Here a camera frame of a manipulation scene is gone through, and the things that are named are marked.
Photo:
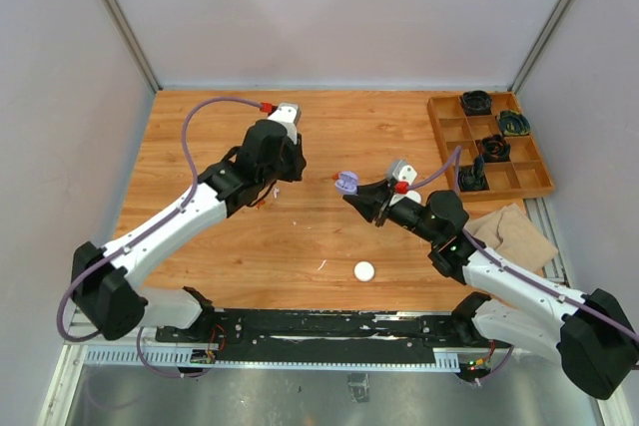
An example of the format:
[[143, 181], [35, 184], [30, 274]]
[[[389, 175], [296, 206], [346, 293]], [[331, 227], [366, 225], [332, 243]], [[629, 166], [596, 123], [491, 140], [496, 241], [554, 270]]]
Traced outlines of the purple earbud charging case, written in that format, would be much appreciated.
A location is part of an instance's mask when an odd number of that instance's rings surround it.
[[334, 186], [342, 195], [356, 195], [359, 176], [352, 171], [341, 171], [334, 176]]

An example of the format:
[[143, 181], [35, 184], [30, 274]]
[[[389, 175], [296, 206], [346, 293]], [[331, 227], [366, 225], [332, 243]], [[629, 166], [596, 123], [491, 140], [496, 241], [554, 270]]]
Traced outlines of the white earbud charging case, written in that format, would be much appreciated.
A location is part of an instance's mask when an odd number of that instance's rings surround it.
[[359, 261], [353, 268], [354, 277], [361, 282], [369, 282], [375, 277], [375, 268], [368, 261]]

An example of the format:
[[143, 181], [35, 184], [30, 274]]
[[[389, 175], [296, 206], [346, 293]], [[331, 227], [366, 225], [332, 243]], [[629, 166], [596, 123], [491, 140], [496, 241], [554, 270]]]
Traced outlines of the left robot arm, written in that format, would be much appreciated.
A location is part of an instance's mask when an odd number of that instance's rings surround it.
[[190, 340], [214, 329], [212, 305], [192, 287], [146, 288], [146, 278], [203, 230], [252, 208], [277, 182], [298, 182], [306, 160], [296, 124], [280, 114], [257, 121], [243, 143], [196, 176], [193, 187], [138, 228], [103, 246], [76, 248], [71, 298], [97, 334], [117, 340], [137, 327], [169, 326]]

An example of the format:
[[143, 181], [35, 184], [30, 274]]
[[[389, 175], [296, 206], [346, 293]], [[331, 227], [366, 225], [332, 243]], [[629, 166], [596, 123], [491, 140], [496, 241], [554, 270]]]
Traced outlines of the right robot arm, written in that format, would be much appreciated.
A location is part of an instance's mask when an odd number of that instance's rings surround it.
[[427, 241], [441, 275], [477, 289], [451, 323], [462, 345], [485, 338], [541, 356], [598, 400], [637, 369], [638, 335], [614, 295], [557, 284], [506, 259], [466, 230], [457, 193], [436, 191], [420, 203], [408, 186], [388, 180], [341, 193], [366, 221], [390, 220]]

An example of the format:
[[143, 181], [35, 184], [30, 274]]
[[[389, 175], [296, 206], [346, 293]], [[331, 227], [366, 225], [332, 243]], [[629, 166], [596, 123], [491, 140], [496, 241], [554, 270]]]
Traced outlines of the dark blue rolled sock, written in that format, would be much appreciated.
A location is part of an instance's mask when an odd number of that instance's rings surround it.
[[457, 186], [461, 192], [483, 192], [488, 189], [483, 156], [477, 156], [471, 165], [459, 168]]

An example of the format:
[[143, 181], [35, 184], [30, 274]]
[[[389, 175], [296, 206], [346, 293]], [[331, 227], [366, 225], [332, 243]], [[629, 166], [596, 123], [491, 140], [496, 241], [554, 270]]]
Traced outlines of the wooden compartment tray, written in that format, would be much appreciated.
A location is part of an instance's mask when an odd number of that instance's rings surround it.
[[515, 95], [469, 91], [432, 97], [427, 112], [441, 158], [459, 154], [445, 173], [465, 202], [529, 200], [555, 190]]

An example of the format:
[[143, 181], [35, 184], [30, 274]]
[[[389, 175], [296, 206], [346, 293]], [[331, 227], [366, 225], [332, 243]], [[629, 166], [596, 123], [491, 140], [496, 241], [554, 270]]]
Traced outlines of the black orange rolled sock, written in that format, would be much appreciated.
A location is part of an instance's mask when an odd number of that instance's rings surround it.
[[492, 135], [476, 141], [477, 149], [486, 163], [510, 161], [511, 146], [501, 135]]

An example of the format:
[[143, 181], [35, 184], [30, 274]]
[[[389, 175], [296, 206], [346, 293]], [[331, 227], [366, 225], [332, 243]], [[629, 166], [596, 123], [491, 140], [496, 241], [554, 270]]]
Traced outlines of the beige cloth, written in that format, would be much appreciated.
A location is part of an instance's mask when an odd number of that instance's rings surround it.
[[558, 249], [516, 204], [471, 219], [465, 229], [499, 255], [531, 271], [540, 271]]

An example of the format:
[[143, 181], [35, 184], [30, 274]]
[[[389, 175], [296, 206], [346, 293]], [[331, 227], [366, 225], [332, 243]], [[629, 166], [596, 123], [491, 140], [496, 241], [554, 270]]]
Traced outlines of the dark green rolled sock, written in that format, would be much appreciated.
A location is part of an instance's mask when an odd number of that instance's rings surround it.
[[531, 131], [527, 118], [517, 111], [501, 111], [496, 116], [496, 122], [503, 137], [524, 137]]

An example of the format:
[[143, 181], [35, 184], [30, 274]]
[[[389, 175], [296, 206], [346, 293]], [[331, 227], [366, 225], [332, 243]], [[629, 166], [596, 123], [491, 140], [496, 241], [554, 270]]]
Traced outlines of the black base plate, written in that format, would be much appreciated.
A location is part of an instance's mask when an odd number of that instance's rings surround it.
[[218, 347], [220, 361], [260, 364], [405, 366], [432, 363], [436, 348], [490, 348], [449, 314], [410, 311], [207, 309], [186, 329], [157, 328], [155, 339]]

